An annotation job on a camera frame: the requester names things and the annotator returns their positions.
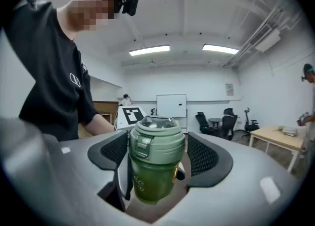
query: bottle lid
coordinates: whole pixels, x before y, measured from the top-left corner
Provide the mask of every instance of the bottle lid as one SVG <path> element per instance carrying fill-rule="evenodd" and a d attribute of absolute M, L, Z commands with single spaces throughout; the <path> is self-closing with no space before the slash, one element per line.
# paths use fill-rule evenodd
<path fill-rule="evenodd" d="M 177 124 L 173 118 L 161 117 L 161 116 L 145 116 L 140 122 L 141 125 L 149 128 L 172 128 L 176 127 Z"/>

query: chair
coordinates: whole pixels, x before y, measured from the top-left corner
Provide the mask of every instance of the chair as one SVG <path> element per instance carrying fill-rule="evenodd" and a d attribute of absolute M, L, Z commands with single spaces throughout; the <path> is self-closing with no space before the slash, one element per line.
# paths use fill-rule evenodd
<path fill-rule="evenodd" d="M 237 115 L 224 116 L 222 118 L 222 127 L 219 130 L 219 136 L 221 138 L 232 140 L 234 136 L 233 128 L 237 120 Z"/>
<path fill-rule="evenodd" d="M 251 131 L 254 131 L 254 130 L 257 130 L 259 129 L 259 126 L 258 126 L 258 122 L 257 120 L 251 120 L 251 124 L 250 124 L 250 121 L 248 120 L 248 113 L 249 113 L 250 109 L 247 107 L 247 110 L 244 110 L 245 114 L 246 114 L 246 123 L 245 123 L 245 126 L 244 126 L 244 130 L 247 134 L 243 135 L 243 137 L 249 137 L 251 135 Z"/>
<path fill-rule="evenodd" d="M 206 116 L 203 114 L 203 112 L 198 112 L 198 114 L 195 117 L 197 121 L 199 122 L 200 131 L 202 134 L 207 134 L 207 135 L 214 134 L 216 129 L 209 127 Z"/>
<path fill-rule="evenodd" d="M 227 108 L 227 109 L 225 109 L 225 110 L 223 111 L 223 115 L 225 115 L 225 116 L 232 116 L 232 115 L 234 115 L 233 109 L 232 109 L 232 108 Z"/>

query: ceiling light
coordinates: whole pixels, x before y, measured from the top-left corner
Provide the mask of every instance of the ceiling light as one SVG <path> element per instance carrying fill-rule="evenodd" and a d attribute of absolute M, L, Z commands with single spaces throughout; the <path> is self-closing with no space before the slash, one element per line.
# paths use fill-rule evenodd
<path fill-rule="evenodd" d="M 129 53 L 131 56 L 136 56 L 136 55 L 143 55 L 143 54 L 156 53 L 156 52 L 165 52 L 169 50 L 170 50 L 169 45 L 166 45 L 166 46 L 143 48 L 139 50 L 130 51 Z"/>
<path fill-rule="evenodd" d="M 206 45 L 206 44 L 203 46 L 202 50 L 217 51 L 217 52 L 223 52 L 223 53 L 228 53 L 228 54 L 233 54 L 233 55 L 235 55 L 239 51 L 233 48 L 212 46 L 212 45 Z"/>

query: black t-shirt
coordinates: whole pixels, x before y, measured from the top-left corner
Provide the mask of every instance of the black t-shirt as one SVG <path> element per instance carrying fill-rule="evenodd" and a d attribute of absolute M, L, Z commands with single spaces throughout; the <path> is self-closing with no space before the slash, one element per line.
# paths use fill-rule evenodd
<path fill-rule="evenodd" d="M 62 31 L 57 11 L 46 3 L 13 11 L 5 32 L 17 56 L 36 80 L 20 118 L 58 141 L 78 138 L 78 123 L 89 123 L 93 107 L 90 77 L 75 43 Z"/>

